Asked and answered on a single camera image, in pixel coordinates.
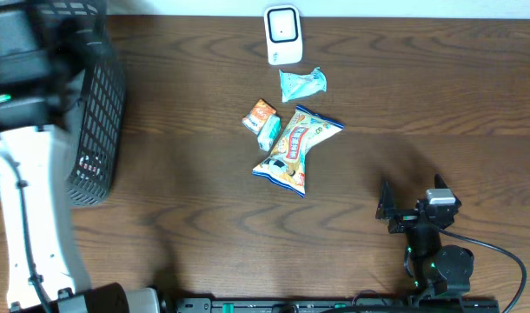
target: orange snack packet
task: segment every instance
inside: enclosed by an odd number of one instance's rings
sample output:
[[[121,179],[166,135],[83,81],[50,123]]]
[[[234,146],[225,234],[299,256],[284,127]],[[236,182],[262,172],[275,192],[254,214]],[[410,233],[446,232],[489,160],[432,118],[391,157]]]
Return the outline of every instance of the orange snack packet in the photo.
[[[259,99],[254,108],[242,119],[242,123],[254,134],[259,134],[268,117],[274,115],[276,110],[268,105],[265,100]]]

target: wood grain surface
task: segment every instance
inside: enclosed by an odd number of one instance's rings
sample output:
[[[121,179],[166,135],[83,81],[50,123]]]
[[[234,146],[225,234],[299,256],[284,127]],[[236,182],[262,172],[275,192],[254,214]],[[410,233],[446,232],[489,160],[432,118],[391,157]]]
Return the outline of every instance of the wood grain surface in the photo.
[[[412,207],[441,173],[464,203],[449,228],[527,266],[530,312],[530,21],[304,18],[304,58],[328,78],[281,102],[261,18],[110,17],[129,96],[114,189],[74,211],[94,286],[156,283],[238,296],[397,293],[403,235],[374,219],[381,178]],[[286,125],[300,103],[345,129],[308,153],[307,195],[251,176],[266,153],[241,119],[263,98]],[[504,308],[520,270],[475,254],[469,295]],[[0,210],[0,311],[7,251]]]

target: small candy packet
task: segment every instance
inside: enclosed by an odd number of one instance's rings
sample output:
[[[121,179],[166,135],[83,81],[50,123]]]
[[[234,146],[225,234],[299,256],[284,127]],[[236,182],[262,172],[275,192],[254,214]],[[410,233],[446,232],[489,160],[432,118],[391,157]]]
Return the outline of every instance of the small candy packet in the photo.
[[[254,105],[254,108],[242,119],[242,123],[254,134],[259,134],[268,118],[276,113],[276,110],[268,105],[263,99]]]
[[[327,91],[327,78],[318,67],[311,74],[297,75],[279,70],[281,76],[282,101],[284,103],[313,95],[319,90]]]
[[[311,147],[342,129],[341,123],[297,105],[296,113],[271,154],[254,167],[252,174],[266,177],[271,183],[304,197],[306,154]]]
[[[281,119],[276,115],[268,117],[267,122],[263,125],[262,131],[257,135],[259,148],[267,152],[271,150],[279,134],[279,130],[281,130]]]

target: black basket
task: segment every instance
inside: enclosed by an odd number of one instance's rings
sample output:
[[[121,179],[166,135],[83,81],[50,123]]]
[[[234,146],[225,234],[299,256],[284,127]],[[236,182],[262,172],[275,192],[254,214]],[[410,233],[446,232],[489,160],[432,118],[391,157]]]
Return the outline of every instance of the black basket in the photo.
[[[81,96],[66,121],[72,133],[70,156],[70,201],[72,205],[93,205],[109,194],[115,171],[125,96],[123,69],[116,60],[104,31],[106,3],[96,0],[55,0],[40,4],[48,24],[76,16],[87,31],[98,38],[100,57],[80,80]]]

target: white wall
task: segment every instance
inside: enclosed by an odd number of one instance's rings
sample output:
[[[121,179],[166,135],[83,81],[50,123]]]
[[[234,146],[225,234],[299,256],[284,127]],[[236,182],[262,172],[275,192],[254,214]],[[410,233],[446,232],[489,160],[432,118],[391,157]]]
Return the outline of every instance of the white wall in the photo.
[[[274,4],[305,17],[530,18],[530,0],[108,0],[110,14],[261,16]]]

